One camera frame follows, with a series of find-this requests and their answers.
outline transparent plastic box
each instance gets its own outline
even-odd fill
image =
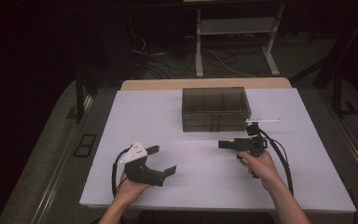
[[[244,87],[183,89],[183,132],[245,131],[250,116]]]

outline floor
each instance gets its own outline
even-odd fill
[[[134,54],[140,73],[136,77],[195,76],[194,49],[190,47],[194,41],[192,36],[186,36],[182,46],[156,46],[142,38],[138,41],[139,48],[134,49]],[[262,35],[204,37],[204,77],[270,77],[261,54],[266,42],[267,37]],[[272,55],[281,76],[291,77],[322,59],[335,42],[336,39],[326,38],[310,44],[307,34],[282,36],[277,38]],[[351,189],[358,208],[358,152],[352,150],[358,148],[358,114],[337,119],[331,109],[331,88],[316,90],[312,86],[317,72],[293,86],[298,89],[327,153]],[[71,116],[71,108],[76,107],[75,85],[68,86],[51,113],[0,223],[90,223],[103,214],[103,209],[90,209],[79,205],[78,201],[116,91],[117,88],[104,86],[97,95],[89,96],[85,117],[76,123]],[[343,85],[343,98],[351,101],[358,111],[358,93],[348,82]],[[97,138],[90,156],[72,156],[81,136],[94,133]],[[308,215],[312,223],[321,224],[353,223],[354,219],[353,214]]]

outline hand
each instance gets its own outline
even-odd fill
[[[271,155],[266,150],[258,158],[245,151],[238,151],[237,155],[248,161],[249,174],[255,172],[261,178],[263,188],[267,191],[271,191],[271,188],[283,182],[275,168]]]
[[[121,175],[120,183],[122,184],[118,187],[114,200],[120,201],[126,205],[135,202],[146,189],[151,187],[151,185],[130,181],[125,172]]]

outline white tabletop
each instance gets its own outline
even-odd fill
[[[306,211],[354,212],[355,207],[310,120],[296,89],[248,89],[251,119],[281,119],[260,123],[286,149],[295,197]],[[163,171],[177,165],[163,187],[148,189],[132,206],[144,209],[266,211],[274,209],[260,180],[247,174],[233,150],[218,140],[246,137],[244,132],[184,133],[182,91],[119,91],[80,203],[90,207],[112,202],[112,164],[119,152],[136,141],[160,146],[146,165]],[[268,146],[283,180],[278,156]],[[119,165],[117,179],[123,170]]]

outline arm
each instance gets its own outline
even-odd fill
[[[239,151],[237,154],[248,161],[250,173],[253,171],[260,176],[263,188],[271,196],[282,223],[310,224],[300,205],[279,176],[274,161],[267,151],[264,151],[259,158],[244,151]]]
[[[150,187],[150,185],[135,183],[126,178],[126,174],[123,173],[122,184],[117,189],[116,197],[103,214],[100,224],[118,224],[127,207]]]

